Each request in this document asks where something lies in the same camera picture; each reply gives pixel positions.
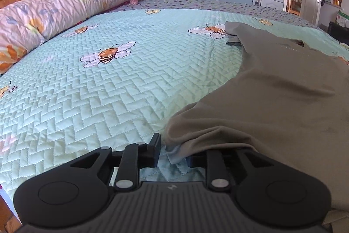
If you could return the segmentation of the grey t-shirt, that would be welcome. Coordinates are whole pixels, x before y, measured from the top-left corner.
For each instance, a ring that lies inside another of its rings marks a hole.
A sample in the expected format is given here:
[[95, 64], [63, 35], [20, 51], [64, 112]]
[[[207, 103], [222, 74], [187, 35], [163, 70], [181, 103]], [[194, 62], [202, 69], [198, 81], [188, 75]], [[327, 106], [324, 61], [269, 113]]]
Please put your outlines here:
[[166, 126], [171, 163], [211, 148], [250, 147], [329, 188], [324, 225], [348, 231], [348, 64], [300, 40], [239, 22], [237, 76], [185, 106]]

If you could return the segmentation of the black chair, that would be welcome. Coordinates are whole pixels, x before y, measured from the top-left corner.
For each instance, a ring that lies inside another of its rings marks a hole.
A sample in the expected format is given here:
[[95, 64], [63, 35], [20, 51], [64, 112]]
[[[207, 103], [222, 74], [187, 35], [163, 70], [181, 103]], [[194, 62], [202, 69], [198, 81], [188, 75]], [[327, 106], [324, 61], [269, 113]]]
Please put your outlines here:
[[327, 33], [334, 39], [338, 40], [340, 43], [349, 45], [348, 28], [342, 27], [339, 24], [331, 21], [328, 25]]

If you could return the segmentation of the wooden dining chair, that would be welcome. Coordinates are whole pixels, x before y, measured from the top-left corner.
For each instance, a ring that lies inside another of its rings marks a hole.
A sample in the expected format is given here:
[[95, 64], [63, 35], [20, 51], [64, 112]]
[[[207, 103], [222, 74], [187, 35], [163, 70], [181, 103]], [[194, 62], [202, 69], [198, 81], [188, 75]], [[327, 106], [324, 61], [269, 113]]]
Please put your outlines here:
[[296, 10], [296, 9], [293, 7], [293, 3], [294, 3], [293, 0], [287, 0], [286, 12], [288, 12], [288, 13], [290, 13], [290, 14], [293, 14], [293, 15], [299, 16], [299, 15], [300, 15], [300, 11]]

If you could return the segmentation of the mint quilted bee bedspread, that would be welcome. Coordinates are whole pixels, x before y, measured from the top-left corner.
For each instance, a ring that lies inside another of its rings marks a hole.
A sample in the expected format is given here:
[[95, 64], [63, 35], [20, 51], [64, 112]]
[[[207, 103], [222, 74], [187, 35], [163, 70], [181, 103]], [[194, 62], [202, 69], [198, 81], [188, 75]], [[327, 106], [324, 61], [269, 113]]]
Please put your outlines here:
[[122, 150], [233, 78], [242, 62], [224, 25], [241, 22], [348, 58], [321, 29], [262, 12], [201, 9], [97, 15], [47, 41], [1, 76], [1, 186], [99, 147]]

